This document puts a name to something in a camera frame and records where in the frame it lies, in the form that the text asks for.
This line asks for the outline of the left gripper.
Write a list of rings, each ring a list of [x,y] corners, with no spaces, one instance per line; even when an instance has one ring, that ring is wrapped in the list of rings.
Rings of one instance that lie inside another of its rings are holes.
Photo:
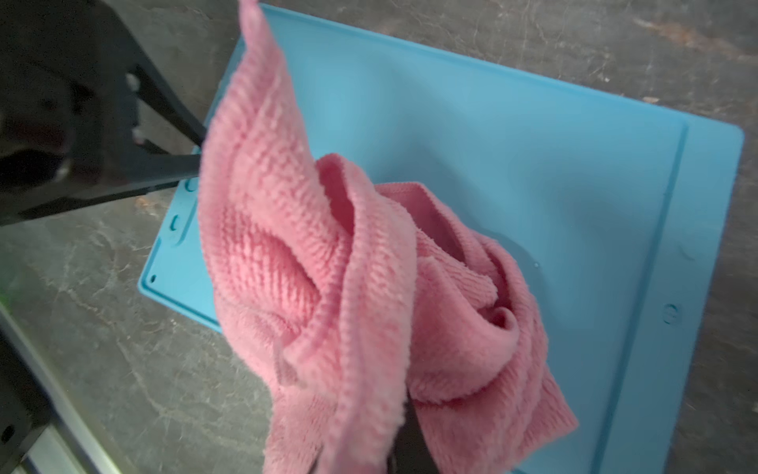
[[[199,173],[140,126],[150,106],[195,145],[206,129],[102,1],[1,5],[1,221],[175,187]]]

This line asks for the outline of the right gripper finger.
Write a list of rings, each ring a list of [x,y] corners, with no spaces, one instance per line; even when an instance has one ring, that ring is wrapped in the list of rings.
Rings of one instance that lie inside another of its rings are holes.
[[[405,403],[405,422],[387,458],[388,474],[440,474],[428,449],[411,398]]]

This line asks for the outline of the pink cleaning cloth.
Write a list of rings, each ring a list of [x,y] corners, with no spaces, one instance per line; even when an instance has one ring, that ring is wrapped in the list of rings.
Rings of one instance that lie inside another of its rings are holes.
[[[441,473],[503,473],[578,426],[517,262],[418,183],[314,158],[264,11],[203,144],[217,320],[272,396],[268,473],[386,473],[413,408]]]

